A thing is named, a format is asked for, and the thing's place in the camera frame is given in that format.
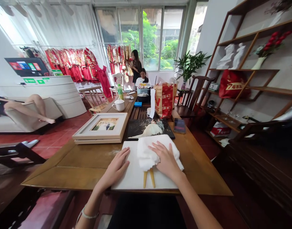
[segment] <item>white mug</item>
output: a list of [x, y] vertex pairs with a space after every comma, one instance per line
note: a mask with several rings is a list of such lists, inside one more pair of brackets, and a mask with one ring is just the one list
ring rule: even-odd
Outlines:
[[125, 109], [125, 102], [124, 100], [121, 100], [120, 98], [118, 98], [118, 100], [115, 101], [115, 104], [113, 104], [112, 107], [118, 110], [119, 112], [123, 111]]

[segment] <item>chopsticks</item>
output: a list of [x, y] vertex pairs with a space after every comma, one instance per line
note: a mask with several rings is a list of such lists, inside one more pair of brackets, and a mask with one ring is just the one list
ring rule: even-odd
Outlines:
[[[149, 169], [148, 171], [150, 172], [152, 186], [155, 188], [153, 168]], [[148, 174], [148, 171], [145, 171], [145, 172], [144, 172], [144, 188], [146, 188], [146, 182], [147, 182], [147, 174]]]

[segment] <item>wooden shelf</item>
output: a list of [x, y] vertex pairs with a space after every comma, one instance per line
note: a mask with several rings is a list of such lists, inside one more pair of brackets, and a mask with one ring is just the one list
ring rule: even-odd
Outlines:
[[[219, 92], [214, 92], [214, 91], [210, 91], [210, 90], [208, 90], [207, 92], [219, 96]], [[254, 100], [251, 99], [251, 98], [247, 98], [247, 99], [239, 99], [238, 102], [254, 102]]]
[[222, 139], [227, 138], [227, 137], [213, 137], [213, 136], [211, 135], [211, 133], [210, 133], [209, 130], [206, 130], [205, 132], [206, 132], [209, 136], [211, 136], [212, 139], [214, 139], [215, 142], [217, 142], [217, 143], [219, 144], [219, 146], [221, 146], [221, 147], [222, 147], [222, 145], [221, 145], [221, 143], [220, 143], [219, 141], [222, 140]]
[[272, 92], [276, 94], [292, 95], [292, 90], [277, 88], [277, 87], [248, 87], [247, 86], [247, 88], [250, 88], [251, 90]]
[[239, 44], [242, 42], [247, 42], [247, 41], [253, 40], [257, 33], [259, 33], [258, 39], [268, 37], [268, 36], [271, 36], [274, 32], [279, 31], [281, 29], [285, 31], [292, 30], [292, 19], [286, 22], [280, 23], [278, 25], [271, 26], [269, 28], [265, 28], [253, 33], [249, 33], [241, 37], [234, 38], [232, 40], [219, 43], [218, 46], [228, 46], [229, 44]]
[[220, 114], [214, 115], [213, 113], [209, 113], [211, 116], [216, 118], [219, 122], [222, 122], [223, 124], [230, 127], [232, 130], [236, 131], [237, 133], [240, 132], [240, 129], [238, 129], [238, 126], [242, 124], [241, 122], [237, 121], [236, 119], [228, 117], [228, 120], [225, 120], [224, 118], [227, 116], [225, 113], [220, 112]]
[[245, 0], [233, 9], [231, 9], [229, 15], [244, 15], [247, 12], [259, 7], [260, 5], [268, 2], [269, 0]]
[[[215, 68], [210, 68], [210, 71], [224, 71], [226, 69], [215, 69]], [[230, 71], [238, 71], [238, 72], [268, 72], [268, 71], [274, 71], [278, 72], [279, 69], [258, 69], [258, 70], [252, 70], [252, 69], [229, 69]]]

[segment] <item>white reception desk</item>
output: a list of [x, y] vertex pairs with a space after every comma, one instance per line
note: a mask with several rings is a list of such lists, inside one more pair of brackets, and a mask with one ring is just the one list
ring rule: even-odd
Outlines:
[[26, 85], [9, 82], [0, 86], [8, 97], [28, 97], [39, 94], [51, 97], [59, 107], [65, 119], [86, 112], [85, 106], [70, 76], [22, 77]]

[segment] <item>green tree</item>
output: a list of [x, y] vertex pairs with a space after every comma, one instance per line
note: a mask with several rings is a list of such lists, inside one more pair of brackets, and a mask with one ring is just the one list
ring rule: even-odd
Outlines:
[[[143, 45], [144, 45], [144, 65], [150, 66], [151, 64], [158, 65], [158, 56], [157, 47], [155, 45], [155, 40], [157, 38], [157, 27], [156, 25], [151, 25], [147, 14], [143, 11]], [[131, 45], [131, 48], [135, 47], [140, 53], [139, 50], [139, 32], [129, 29], [128, 31], [123, 31], [121, 33], [124, 43]], [[178, 47], [178, 40], [168, 41], [161, 51], [161, 70], [173, 70], [174, 61], [176, 58], [176, 51]]]

